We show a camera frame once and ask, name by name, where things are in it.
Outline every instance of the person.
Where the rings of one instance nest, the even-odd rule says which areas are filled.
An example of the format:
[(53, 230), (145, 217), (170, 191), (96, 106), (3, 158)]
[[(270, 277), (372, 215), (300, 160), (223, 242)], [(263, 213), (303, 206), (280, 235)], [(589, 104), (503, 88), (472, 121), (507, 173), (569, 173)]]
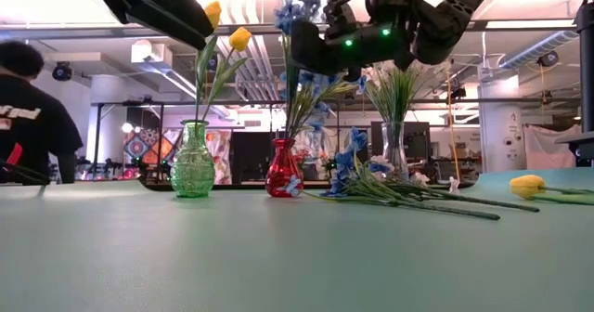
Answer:
[(43, 67), (43, 56), (32, 46), (0, 43), (0, 182), (41, 184), (18, 174), (18, 167), (48, 180), (48, 153), (58, 158), (62, 183), (74, 182), (75, 152), (83, 141), (59, 100), (31, 84)]

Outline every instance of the vase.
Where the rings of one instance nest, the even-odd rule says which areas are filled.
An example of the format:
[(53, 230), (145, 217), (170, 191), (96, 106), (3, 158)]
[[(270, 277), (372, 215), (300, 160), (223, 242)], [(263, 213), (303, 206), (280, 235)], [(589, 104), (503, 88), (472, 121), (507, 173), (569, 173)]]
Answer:
[(182, 125), (184, 143), (175, 154), (171, 167), (175, 196), (207, 197), (214, 185), (214, 160), (204, 141), (208, 122), (183, 121)]
[(292, 154), (294, 139), (275, 139), (275, 158), (266, 174), (266, 191), (272, 197), (296, 197), (303, 191), (303, 174)]
[(381, 124), (383, 159), (394, 167), (390, 174), (392, 177), (408, 181), (407, 156), (403, 142), (404, 134), (404, 122)]

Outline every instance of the teal tabletop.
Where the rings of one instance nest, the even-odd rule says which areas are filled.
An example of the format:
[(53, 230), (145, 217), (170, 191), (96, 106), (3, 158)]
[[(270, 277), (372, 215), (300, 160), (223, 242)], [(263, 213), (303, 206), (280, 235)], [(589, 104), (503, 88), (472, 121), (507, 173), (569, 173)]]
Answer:
[[(594, 188), (594, 170), (537, 172)], [(521, 202), (511, 177), (464, 192)], [(591, 311), (594, 207), (499, 221), (135, 181), (0, 188), (0, 311)]]

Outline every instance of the black t-shirt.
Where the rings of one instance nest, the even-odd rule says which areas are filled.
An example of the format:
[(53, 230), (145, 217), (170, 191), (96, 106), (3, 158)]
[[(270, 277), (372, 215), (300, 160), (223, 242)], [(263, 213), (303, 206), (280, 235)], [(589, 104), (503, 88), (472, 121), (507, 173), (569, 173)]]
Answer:
[[(48, 153), (73, 154), (82, 146), (62, 103), (25, 80), (0, 75), (0, 159), (48, 176)], [(0, 181), (21, 182), (0, 171)]]

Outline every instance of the tulip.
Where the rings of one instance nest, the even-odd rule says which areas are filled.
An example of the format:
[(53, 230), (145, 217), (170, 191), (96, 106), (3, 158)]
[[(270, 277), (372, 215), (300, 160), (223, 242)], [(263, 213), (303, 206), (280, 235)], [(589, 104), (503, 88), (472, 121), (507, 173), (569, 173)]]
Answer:
[(531, 200), (536, 194), (544, 193), (545, 188), (545, 180), (537, 175), (524, 175), (510, 181), (511, 193), (525, 200)]
[(240, 27), (229, 37), (229, 44), (234, 49), (243, 51), (248, 47), (250, 38), (252, 38), (252, 33), (247, 31), (244, 27)]
[(219, 20), (221, 19), (221, 5), (218, 1), (211, 2), (204, 8), (204, 13), (208, 17), (208, 21), (216, 29), (219, 26)]

